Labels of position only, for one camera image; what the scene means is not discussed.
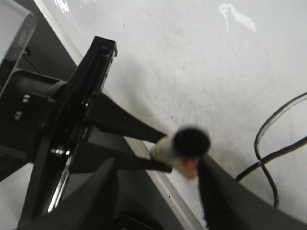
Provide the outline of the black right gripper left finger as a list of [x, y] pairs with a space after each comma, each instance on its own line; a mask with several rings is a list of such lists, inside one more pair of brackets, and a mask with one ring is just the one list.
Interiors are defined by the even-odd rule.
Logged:
[[118, 195], [115, 160], [98, 170], [51, 212], [20, 227], [21, 230], [109, 230]]

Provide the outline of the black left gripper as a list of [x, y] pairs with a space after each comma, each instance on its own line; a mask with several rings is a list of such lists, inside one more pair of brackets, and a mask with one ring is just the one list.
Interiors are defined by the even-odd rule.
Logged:
[[80, 139], [88, 137], [91, 130], [85, 117], [106, 133], [151, 143], [166, 136], [129, 114], [107, 95], [95, 92], [104, 86], [117, 53], [115, 41], [96, 36], [62, 88], [57, 98], [59, 111], [53, 117], [50, 133], [40, 142], [33, 165], [21, 213], [22, 222], [31, 222], [56, 207], [68, 181], [69, 168], [73, 173], [92, 173], [106, 160], [113, 159], [118, 169], [172, 172], [172, 167], [162, 162], [104, 146], [80, 143], [76, 148]]

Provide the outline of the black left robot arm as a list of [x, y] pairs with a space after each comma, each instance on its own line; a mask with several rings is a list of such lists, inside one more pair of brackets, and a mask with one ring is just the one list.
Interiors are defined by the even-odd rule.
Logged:
[[96, 36], [68, 81], [14, 72], [0, 93], [1, 179], [34, 165], [20, 230], [108, 230], [119, 170], [171, 167], [89, 143], [93, 127], [152, 143], [165, 136], [102, 92], [118, 50]]

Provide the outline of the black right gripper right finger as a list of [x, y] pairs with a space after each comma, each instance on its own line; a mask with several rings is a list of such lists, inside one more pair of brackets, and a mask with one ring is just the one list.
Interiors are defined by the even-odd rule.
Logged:
[[210, 156], [198, 165], [199, 193], [209, 230], [305, 230], [307, 225], [247, 190]]

